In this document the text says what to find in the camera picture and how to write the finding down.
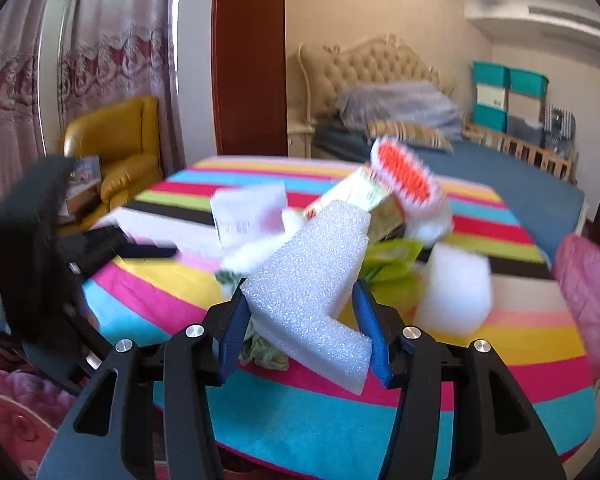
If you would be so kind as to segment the white foam block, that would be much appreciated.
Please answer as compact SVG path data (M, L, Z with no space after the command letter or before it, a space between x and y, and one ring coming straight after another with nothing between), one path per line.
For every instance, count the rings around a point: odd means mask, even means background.
M438 243L425 266L425 290L413 322L428 333L469 337L493 308L489 258Z

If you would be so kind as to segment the green plastic wrapper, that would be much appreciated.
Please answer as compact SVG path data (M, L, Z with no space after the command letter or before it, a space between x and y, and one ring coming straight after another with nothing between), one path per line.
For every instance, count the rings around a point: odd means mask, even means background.
M358 277L378 304L408 312L422 296L422 279L416 261L424 245L417 240L396 238L371 244L366 249Z

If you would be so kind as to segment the white L-shaped foam piece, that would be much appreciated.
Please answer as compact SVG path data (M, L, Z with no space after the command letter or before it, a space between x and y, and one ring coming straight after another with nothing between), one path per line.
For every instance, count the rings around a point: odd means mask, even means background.
M240 285L263 338L355 396L372 343L338 318L358 279L369 226L368 212L335 200Z

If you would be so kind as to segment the orange white foam net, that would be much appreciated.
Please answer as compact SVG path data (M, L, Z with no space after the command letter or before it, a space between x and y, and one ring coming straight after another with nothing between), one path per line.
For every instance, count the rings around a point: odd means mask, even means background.
M388 136L378 138L370 151L370 168L400 205L406 237L432 247L451 233L453 220L445 192L410 148Z

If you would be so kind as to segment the green patterned cloth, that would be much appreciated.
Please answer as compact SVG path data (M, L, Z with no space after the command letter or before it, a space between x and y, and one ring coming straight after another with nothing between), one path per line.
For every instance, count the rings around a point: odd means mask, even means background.
M229 300L245 275L229 270L219 270L215 272L214 278L220 285L223 298ZM252 321L249 321L245 332L239 363L242 365L254 364L266 370L278 370L279 372L286 372L289 367L288 356L282 350L277 349L272 342L263 338L253 326Z

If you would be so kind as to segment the pink trash bag bin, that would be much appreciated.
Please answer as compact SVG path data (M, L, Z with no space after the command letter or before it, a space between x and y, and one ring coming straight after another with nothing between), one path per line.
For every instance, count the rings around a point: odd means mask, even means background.
M600 380L600 247L576 234L560 243L553 266L560 292L583 339L593 379Z

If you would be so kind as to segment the white paper packet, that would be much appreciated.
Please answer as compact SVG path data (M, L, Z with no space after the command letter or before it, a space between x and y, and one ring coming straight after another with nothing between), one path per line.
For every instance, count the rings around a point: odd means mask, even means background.
M282 181L217 190L210 198L210 207L221 246L233 249L283 233L282 213L287 205Z

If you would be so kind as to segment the blue bed mattress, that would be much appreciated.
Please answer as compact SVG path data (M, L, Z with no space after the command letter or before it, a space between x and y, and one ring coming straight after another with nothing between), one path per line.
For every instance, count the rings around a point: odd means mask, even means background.
M417 156L438 176L481 183L504 200L536 246L555 260L562 240L576 230L585 195L575 186L492 148L469 141L452 144L451 153L416 148Z

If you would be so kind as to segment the cardboard product box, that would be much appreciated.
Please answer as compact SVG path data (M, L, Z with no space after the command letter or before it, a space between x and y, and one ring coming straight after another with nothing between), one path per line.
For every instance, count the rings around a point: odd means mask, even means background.
M368 238L372 244L404 232L404 215L391 188L369 166L354 170L303 211L310 220L334 200L357 206L370 214Z

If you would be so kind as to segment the pink lace curtain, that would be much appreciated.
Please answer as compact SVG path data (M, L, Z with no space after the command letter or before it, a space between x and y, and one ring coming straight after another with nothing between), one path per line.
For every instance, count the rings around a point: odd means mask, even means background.
M7 0L0 10L0 199L69 122L159 101L163 175L184 165L174 124L171 0Z

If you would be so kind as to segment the striped yellow pillow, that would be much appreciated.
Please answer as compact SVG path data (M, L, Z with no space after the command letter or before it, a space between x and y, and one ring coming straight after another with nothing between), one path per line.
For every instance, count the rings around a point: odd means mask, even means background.
M452 153L451 142L436 128L412 124L411 122L393 122L392 120L372 120L366 125L366 136L370 139L388 136L413 148Z

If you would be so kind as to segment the grey storage box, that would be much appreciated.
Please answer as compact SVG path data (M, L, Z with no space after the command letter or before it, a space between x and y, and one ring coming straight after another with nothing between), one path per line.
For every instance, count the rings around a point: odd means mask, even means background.
M509 115L507 131L509 136L542 148L544 143L544 127L540 122Z

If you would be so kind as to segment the teal storage box lower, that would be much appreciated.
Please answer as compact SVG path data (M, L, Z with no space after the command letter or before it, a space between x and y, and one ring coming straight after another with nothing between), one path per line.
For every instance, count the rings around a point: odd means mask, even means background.
M475 102L472 106L471 122L483 128L506 133L507 113L500 108Z

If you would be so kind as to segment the checkered black white bag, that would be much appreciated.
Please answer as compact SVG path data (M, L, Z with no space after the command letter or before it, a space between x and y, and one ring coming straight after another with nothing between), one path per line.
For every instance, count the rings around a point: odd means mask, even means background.
M556 138L572 140L576 135L576 118L570 110L547 104L545 131Z

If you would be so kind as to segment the white storage box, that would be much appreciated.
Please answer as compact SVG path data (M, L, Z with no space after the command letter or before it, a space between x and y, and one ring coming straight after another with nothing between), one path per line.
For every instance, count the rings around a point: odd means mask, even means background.
M476 102L484 106L508 110L508 89L490 84L476 84Z

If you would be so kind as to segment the white bedside table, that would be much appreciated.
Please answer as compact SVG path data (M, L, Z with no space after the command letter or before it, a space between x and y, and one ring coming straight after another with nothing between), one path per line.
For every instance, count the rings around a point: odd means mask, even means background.
M314 125L307 122L299 122L294 119L287 122L288 156L309 159L314 132Z

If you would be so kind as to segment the grey blue folded quilt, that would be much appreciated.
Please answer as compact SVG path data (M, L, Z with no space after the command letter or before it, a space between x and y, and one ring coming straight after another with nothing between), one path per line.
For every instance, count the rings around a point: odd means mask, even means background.
M388 120L435 128L450 141L459 141L463 132L458 107L426 80L360 84L340 92L329 114L348 130Z

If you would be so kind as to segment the teal storage box top-right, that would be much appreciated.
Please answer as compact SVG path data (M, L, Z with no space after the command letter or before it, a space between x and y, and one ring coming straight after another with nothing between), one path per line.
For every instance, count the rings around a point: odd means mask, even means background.
M550 81L543 74L532 70L511 68L509 70L509 90L544 101Z

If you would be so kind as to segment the teal storage box top-left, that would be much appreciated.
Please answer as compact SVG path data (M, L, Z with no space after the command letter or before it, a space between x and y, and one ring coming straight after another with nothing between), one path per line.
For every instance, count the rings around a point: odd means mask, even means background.
M475 84L485 84L495 88L509 87L509 68L505 65L483 61L472 62Z

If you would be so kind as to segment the beige tufted headboard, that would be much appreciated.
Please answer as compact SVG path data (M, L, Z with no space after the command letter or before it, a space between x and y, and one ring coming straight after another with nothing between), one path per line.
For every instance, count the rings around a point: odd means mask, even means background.
M395 34L373 36L348 48L300 44L297 60L306 86L308 124L325 116L340 92L360 84L426 80L445 96L452 96L457 86L451 74L425 63Z

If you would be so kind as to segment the ceiling air vent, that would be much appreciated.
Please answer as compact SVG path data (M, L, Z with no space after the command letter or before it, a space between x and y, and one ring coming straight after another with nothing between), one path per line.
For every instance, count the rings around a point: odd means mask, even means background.
M569 11L547 8L546 6L528 6L528 12L532 15L545 16L546 18L561 18L562 20L572 21L581 25L600 28L600 21Z

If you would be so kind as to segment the wooden crib rail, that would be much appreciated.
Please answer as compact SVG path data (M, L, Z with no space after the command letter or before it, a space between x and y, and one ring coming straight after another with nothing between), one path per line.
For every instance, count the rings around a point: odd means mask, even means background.
M540 148L506 133L474 125L467 117L463 118L463 128L465 140L521 160L559 180L577 184L578 152L572 145L568 146L565 156L560 156L548 148Z

